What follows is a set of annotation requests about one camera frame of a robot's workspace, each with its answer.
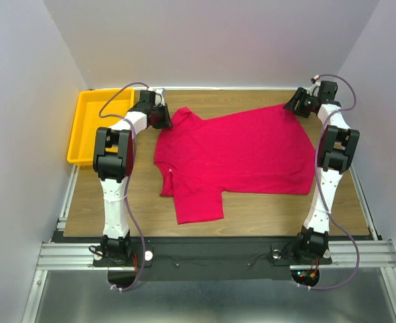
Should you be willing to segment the yellow plastic tray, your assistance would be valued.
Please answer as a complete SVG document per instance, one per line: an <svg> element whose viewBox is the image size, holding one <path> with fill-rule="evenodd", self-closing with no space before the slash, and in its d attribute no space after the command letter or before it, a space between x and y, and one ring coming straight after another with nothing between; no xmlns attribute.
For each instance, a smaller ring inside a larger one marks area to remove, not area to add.
<svg viewBox="0 0 396 323"><path fill-rule="evenodd" d="M136 103L137 91L128 88L102 108L116 92L116 89L95 89L79 94L67 153L70 164L91 166L97 129L117 123L120 120L117 116L125 116Z"/></svg>

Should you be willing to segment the red t shirt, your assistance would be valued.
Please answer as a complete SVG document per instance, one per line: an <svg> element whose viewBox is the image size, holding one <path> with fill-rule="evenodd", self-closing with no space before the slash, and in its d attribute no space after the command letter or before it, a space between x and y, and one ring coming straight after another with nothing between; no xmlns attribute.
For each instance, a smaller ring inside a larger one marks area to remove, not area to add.
<svg viewBox="0 0 396 323"><path fill-rule="evenodd" d="M224 217L223 192L309 194L315 149L281 105L202 119L180 108L161 131L154 164L179 224Z"/></svg>

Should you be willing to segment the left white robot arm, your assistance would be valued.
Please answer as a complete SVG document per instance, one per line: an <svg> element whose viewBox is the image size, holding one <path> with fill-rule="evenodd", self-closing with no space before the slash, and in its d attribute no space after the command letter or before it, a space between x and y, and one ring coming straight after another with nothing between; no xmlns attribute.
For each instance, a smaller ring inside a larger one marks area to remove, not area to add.
<svg viewBox="0 0 396 323"><path fill-rule="evenodd" d="M136 257L130 247L126 197L137 149L137 134L149 127L173 126L163 89L142 90L138 102L119 121L100 127L95 135L93 170L104 199L104 229L99 246L91 247L96 261L124 265Z"/></svg>

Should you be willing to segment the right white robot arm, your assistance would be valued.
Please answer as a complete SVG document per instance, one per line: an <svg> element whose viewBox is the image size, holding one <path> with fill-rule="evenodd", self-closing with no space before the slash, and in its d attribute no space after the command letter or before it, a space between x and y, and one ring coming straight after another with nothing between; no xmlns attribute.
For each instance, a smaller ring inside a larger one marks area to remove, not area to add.
<svg viewBox="0 0 396 323"><path fill-rule="evenodd" d="M322 122L315 152L315 192L307 218L292 245L292 255L299 262L329 257L329 224L336 191L350 169L360 132L344 120L342 105L335 99L338 84L325 81L325 75L311 79L309 89L300 87L284 105L285 110L307 118L312 113Z"/></svg>

